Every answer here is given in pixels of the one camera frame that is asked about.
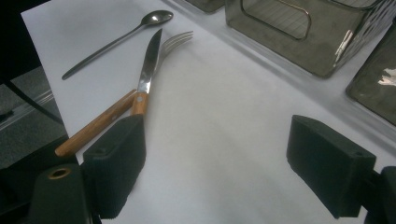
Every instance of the spoon handle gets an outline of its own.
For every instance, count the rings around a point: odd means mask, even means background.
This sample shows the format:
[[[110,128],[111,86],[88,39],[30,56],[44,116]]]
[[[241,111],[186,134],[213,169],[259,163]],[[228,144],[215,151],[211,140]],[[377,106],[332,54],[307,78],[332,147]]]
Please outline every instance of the spoon handle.
[[[125,35],[122,35],[121,37],[113,40],[112,42],[108,43],[107,45],[105,45],[104,47],[102,47],[101,49],[97,50],[95,53],[91,54],[90,56],[88,56],[87,58],[85,58],[84,60],[82,60],[81,62],[79,62],[78,64],[76,64],[75,66],[73,66],[72,68],[70,68],[63,76],[62,79],[66,80],[69,77],[73,76],[79,69],[81,69],[83,66],[87,65],[88,63],[90,63],[91,61],[93,61],[93,59],[95,57],[97,57],[98,55],[100,55],[101,53],[103,53],[105,50],[109,49],[112,46],[117,45],[118,43],[121,42],[121,40],[123,40],[124,38],[126,38],[127,36],[131,35],[133,32],[135,32],[136,30],[138,30],[140,27],[142,27],[142,23],[140,23],[138,26],[136,26],[132,31],[128,32]]]

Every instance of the wooden handle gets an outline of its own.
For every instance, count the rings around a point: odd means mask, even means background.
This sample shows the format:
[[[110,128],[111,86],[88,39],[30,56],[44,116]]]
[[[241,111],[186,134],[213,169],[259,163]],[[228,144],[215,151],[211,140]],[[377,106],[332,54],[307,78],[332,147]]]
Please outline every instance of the wooden handle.
[[[78,133],[73,135],[58,148],[55,149],[55,154],[58,157],[72,156],[78,152],[82,147],[89,143],[96,135],[122,115],[134,103],[134,95],[136,90],[128,92],[125,96],[119,99],[109,109],[99,115],[96,119],[87,124]]]
[[[145,115],[148,107],[149,94],[145,92],[137,92],[134,98],[134,106],[132,106],[131,115]]]

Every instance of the white sheet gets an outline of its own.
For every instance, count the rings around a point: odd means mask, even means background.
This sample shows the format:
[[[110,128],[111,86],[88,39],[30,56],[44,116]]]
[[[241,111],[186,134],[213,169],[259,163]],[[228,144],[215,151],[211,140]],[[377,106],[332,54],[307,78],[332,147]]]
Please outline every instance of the white sheet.
[[[155,77],[146,165],[119,217],[104,223],[363,223],[364,209],[335,220],[290,169],[286,149],[291,116],[299,114],[373,152],[377,171],[395,164],[394,127],[344,94],[380,37],[319,80],[227,27],[224,9],[205,15],[182,1],[52,0],[22,16],[68,134],[136,88],[161,27],[142,29],[66,81],[61,76],[156,9],[175,13],[161,26],[163,40],[189,30],[194,38]]]

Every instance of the metal spoon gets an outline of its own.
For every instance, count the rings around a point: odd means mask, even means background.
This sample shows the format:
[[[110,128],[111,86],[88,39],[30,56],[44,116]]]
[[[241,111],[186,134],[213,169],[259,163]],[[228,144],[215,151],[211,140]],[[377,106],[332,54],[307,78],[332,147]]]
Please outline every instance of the metal spoon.
[[[76,64],[74,67],[72,67],[70,70],[68,70],[63,76],[62,79],[66,80],[67,78],[73,76],[80,68],[83,66],[87,65],[89,62],[92,61],[93,58],[104,52],[106,49],[109,49],[110,47],[117,45],[118,43],[121,42],[121,40],[125,39],[129,35],[131,35],[133,32],[141,28],[142,26],[151,26],[151,25],[158,25],[162,24],[164,22],[170,21],[173,18],[173,13],[170,11],[166,10],[157,10],[157,11],[152,11],[149,14],[147,14],[145,17],[143,17],[142,21],[136,28],[134,28],[132,31],[129,33],[119,37],[116,40],[113,40],[111,43],[107,44],[106,46],[102,47],[101,49],[97,50],[95,53],[91,54],[84,60],[82,60],[80,63]]]

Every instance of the fork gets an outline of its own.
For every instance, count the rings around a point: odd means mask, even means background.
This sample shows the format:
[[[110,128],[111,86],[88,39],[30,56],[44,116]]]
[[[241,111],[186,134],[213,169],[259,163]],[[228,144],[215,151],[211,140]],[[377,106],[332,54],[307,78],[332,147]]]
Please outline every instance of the fork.
[[[163,42],[163,44],[161,45],[158,62],[154,68],[154,74],[157,73],[157,70],[163,64],[163,60],[166,58],[166,56],[168,56],[168,54],[173,49],[177,48],[178,46],[186,43],[187,41],[189,41],[191,39],[192,39],[192,31],[188,31],[185,33],[181,33],[179,35],[174,35],[174,36],[170,37],[169,39],[167,39],[165,42]]]

